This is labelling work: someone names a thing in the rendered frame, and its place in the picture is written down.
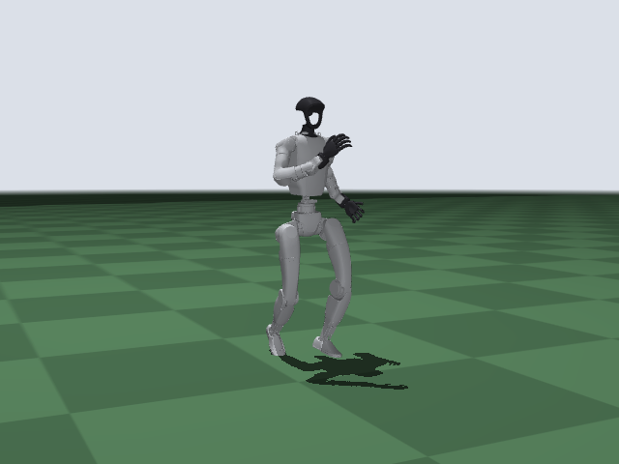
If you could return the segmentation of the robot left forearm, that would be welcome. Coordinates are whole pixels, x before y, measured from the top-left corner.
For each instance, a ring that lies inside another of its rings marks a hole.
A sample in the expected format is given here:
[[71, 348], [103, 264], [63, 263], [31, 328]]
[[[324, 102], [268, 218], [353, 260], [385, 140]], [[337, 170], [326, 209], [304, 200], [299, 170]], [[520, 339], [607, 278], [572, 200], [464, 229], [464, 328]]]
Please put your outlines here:
[[[332, 169], [332, 168], [331, 168]], [[344, 197], [341, 195], [341, 190], [339, 190], [339, 186], [337, 184], [337, 180], [335, 178], [334, 172], [332, 170], [333, 176], [327, 177], [327, 182], [325, 188], [327, 188], [329, 192], [329, 196], [334, 199], [337, 203], [341, 204]]]

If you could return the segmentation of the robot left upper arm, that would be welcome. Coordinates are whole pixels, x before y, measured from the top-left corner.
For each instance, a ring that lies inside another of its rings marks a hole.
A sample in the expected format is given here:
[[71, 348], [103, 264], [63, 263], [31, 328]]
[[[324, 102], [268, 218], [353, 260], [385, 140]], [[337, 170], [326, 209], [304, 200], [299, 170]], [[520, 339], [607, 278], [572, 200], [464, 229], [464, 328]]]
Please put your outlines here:
[[[326, 137], [327, 139], [329, 139], [329, 137]], [[328, 165], [328, 175], [327, 177], [332, 177], [333, 173], [332, 173], [332, 169], [331, 169], [331, 164], [333, 163], [334, 157], [329, 158], [329, 165]]]

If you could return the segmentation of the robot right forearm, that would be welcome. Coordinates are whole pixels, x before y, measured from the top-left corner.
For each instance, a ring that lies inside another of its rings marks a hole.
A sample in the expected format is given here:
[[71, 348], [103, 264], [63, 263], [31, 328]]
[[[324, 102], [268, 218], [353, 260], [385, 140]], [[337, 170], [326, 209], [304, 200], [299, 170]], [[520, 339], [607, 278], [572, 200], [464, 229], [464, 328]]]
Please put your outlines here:
[[316, 156], [313, 160], [308, 161], [305, 164], [301, 164], [301, 165], [296, 166], [296, 167], [292, 166], [292, 167], [287, 167], [287, 168], [281, 168], [281, 169], [277, 170], [276, 173], [275, 173], [275, 177], [277, 179], [291, 178], [291, 180], [294, 181], [294, 182], [299, 181], [302, 178], [305, 178], [305, 177], [308, 177], [308, 176], [313, 176], [319, 170], [321, 170], [321, 169], [318, 169], [318, 165], [322, 161], [323, 161], [323, 159], [320, 156]]

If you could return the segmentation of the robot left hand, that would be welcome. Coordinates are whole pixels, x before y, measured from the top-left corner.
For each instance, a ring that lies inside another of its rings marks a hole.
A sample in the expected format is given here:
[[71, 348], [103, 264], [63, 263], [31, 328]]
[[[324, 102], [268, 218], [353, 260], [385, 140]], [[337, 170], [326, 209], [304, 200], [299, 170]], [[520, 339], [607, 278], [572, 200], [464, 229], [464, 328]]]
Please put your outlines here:
[[[362, 217], [362, 214], [359, 212], [361, 211], [362, 213], [364, 213], [365, 211], [363, 209], [361, 209], [358, 205], [364, 205], [363, 202], [354, 202], [353, 200], [350, 201], [350, 199], [343, 193], [341, 193], [341, 195], [344, 197], [343, 201], [341, 202], [340, 206], [342, 208], [345, 209], [346, 213], [351, 217], [351, 219], [353, 220], [352, 222], [355, 223], [356, 220], [359, 220], [359, 217]], [[336, 202], [337, 203], [337, 202]], [[339, 203], [337, 203], [339, 205]], [[358, 205], [357, 205], [358, 204]], [[356, 213], [359, 215], [359, 217], [356, 215]], [[354, 217], [356, 218], [354, 218]]]

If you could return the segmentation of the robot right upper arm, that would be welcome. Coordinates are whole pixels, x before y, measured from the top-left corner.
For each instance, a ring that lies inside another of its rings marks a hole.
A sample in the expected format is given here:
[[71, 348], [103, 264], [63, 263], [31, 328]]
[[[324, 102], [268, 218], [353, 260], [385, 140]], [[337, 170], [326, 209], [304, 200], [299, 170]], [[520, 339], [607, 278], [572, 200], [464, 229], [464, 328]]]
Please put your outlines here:
[[293, 151], [295, 151], [295, 149], [295, 137], [286, 137], [276, 145], [277, 154], [275, 160], [274, 180], [280, 186], [288, 186], [291, 182], [291, 178], [277, 179], [275, 177], [275, 173], [281, 168], [287, 168], [290, 161], [290, 155]]

